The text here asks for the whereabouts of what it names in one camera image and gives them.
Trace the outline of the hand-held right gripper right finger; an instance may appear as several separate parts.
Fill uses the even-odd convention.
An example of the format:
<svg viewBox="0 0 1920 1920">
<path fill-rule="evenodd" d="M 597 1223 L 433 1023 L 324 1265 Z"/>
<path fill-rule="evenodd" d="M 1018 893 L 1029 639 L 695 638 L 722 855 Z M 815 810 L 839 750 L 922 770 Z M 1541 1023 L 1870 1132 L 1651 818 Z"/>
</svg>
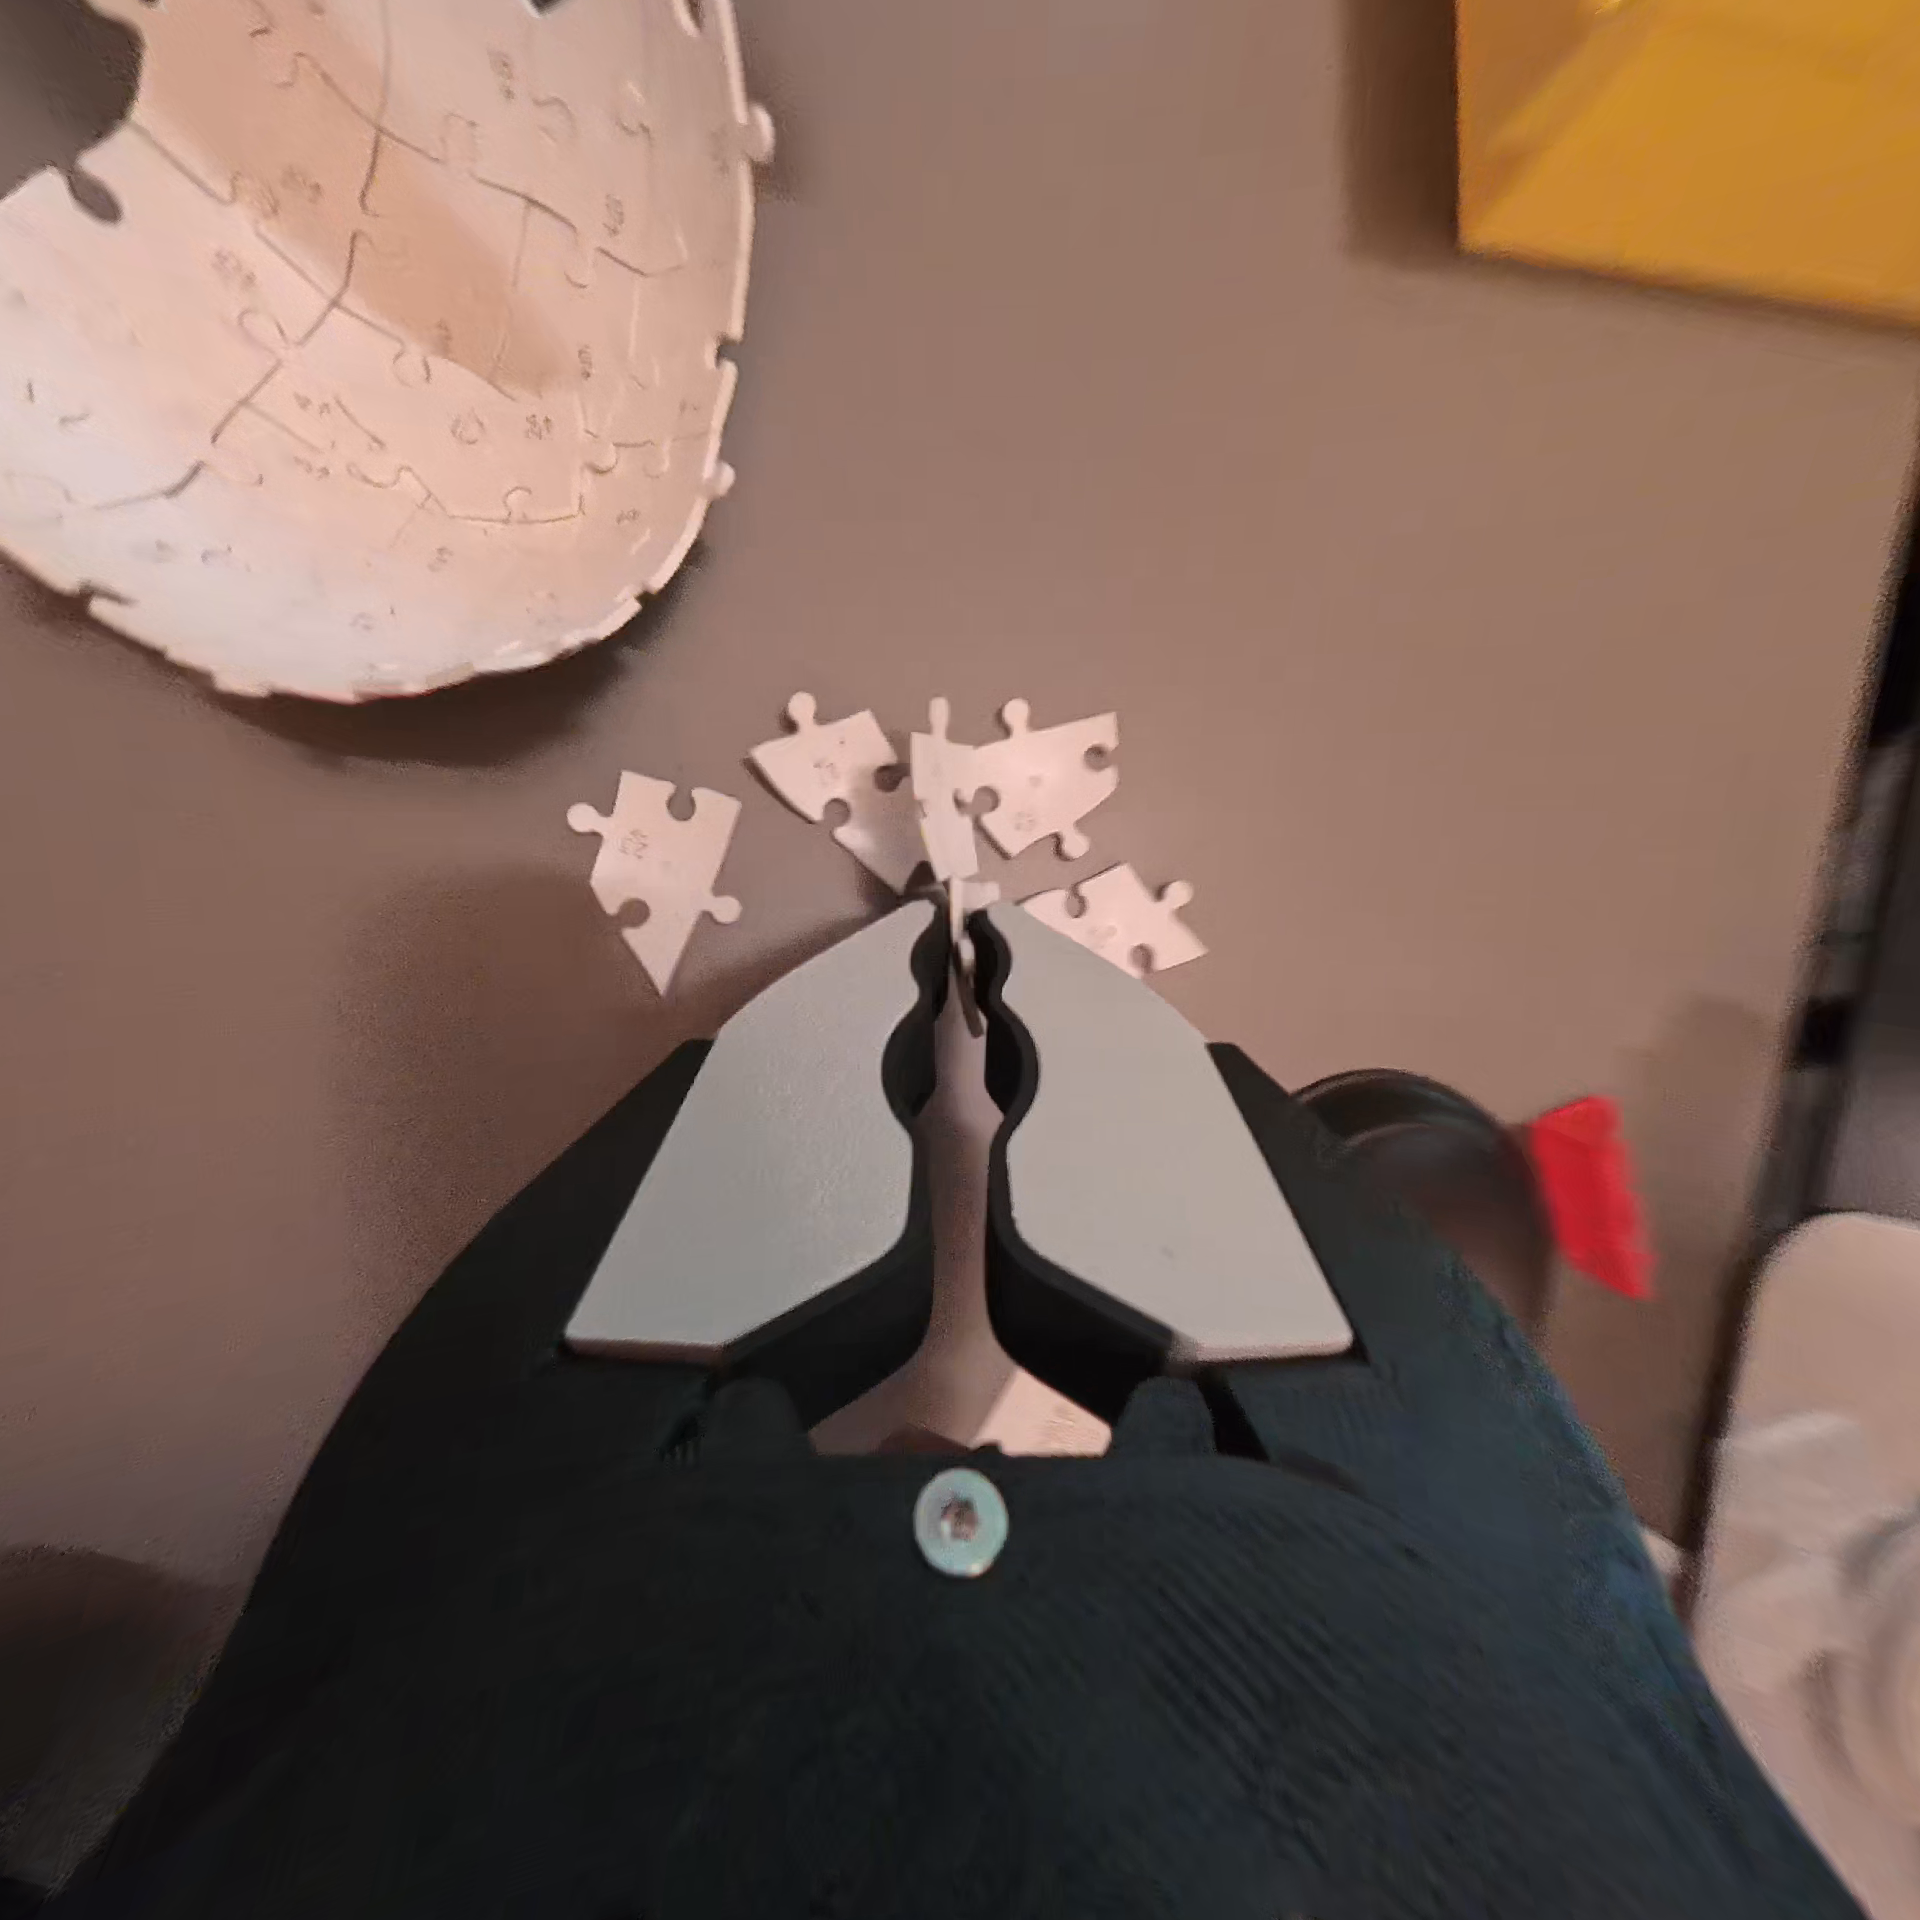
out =
<svg viewBox="0 0 1920 1920">
<path fill-rule="evenodd" d="M 1350 1356 L 1355 1334 L 1214 1049 L 1020 905 L 970 918 L 998 1110 L 987 1308 L 1085 1412 L 1150 1378 Z"/>
</svg>

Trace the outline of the red plastic clip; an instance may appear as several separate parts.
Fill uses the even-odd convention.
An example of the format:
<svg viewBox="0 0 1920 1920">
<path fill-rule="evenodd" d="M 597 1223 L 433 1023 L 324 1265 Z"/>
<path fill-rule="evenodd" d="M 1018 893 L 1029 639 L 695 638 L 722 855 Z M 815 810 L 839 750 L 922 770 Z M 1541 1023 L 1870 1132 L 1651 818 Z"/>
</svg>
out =
<svg viewBox="0 0 1920 1920">
<path fill-rule="evenodd" d="M 1519 1142 L 1564 1264 L 1633 1303 L 1651 1300 L 1653 1255 L 1618 1103 L 1574 1097 L 1524 1122 Z"/>
</svg>

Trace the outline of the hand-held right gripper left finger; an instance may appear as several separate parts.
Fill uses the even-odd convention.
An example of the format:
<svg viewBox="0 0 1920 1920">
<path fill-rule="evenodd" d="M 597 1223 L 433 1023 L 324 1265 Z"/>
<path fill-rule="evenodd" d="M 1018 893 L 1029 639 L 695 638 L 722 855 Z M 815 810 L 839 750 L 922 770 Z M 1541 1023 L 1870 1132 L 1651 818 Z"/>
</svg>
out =
<svg viewBox="0 0 1920 1920">
<path fill-rule="evenodd" d="M 922 1346 L 948 918 L 910 901 L 788 969 L 707 1047 L 583 1298 L 572 1350 L 764 1378 L 839 1410 Z"/>
</svg>

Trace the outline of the partly built white puzzle ball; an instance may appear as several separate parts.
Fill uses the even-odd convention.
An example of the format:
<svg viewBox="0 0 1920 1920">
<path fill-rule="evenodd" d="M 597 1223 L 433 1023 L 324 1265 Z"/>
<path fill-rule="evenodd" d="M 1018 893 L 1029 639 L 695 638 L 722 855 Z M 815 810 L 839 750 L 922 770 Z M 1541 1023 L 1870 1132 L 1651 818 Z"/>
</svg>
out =
<svg viewBox="0 0 1920 1920">
<path fill-rule="evenodd" d="M 239 696 L 565 657 L 734 481 L 724 2 L 5 5 L 5 558 Z"/>
</svg>

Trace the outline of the black rounded panel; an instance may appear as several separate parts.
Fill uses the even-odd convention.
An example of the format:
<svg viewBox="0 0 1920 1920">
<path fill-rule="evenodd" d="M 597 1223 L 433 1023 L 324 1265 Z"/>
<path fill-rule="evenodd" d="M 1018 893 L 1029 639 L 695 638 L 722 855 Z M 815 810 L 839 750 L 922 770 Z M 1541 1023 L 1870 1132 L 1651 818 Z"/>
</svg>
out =
<svg viewBox="0 0 1920 1920">
<path fill-rule="evenodd" d="M 1917 1217 L 1917 510 L 1822 856 L 1759 1242 L 1825 1213 Z"/>
</svg>

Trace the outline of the black dome puzzle stand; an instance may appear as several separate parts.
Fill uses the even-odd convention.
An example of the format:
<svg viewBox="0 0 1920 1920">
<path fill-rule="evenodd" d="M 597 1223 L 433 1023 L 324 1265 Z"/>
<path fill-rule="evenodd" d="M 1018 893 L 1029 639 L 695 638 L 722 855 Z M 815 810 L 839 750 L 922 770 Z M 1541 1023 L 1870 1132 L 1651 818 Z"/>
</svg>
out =
<svg viewBox="0 0 1920 1920">
<path fill-rule="evenodd" d="M 1460 1255 L 1529 1340 L 1543 1337 L 1551 1226 L 1515 1132 L 1455 1087 L 1404 1070 L 1340 1071 L 1297 1097 Z"/>
</svg>

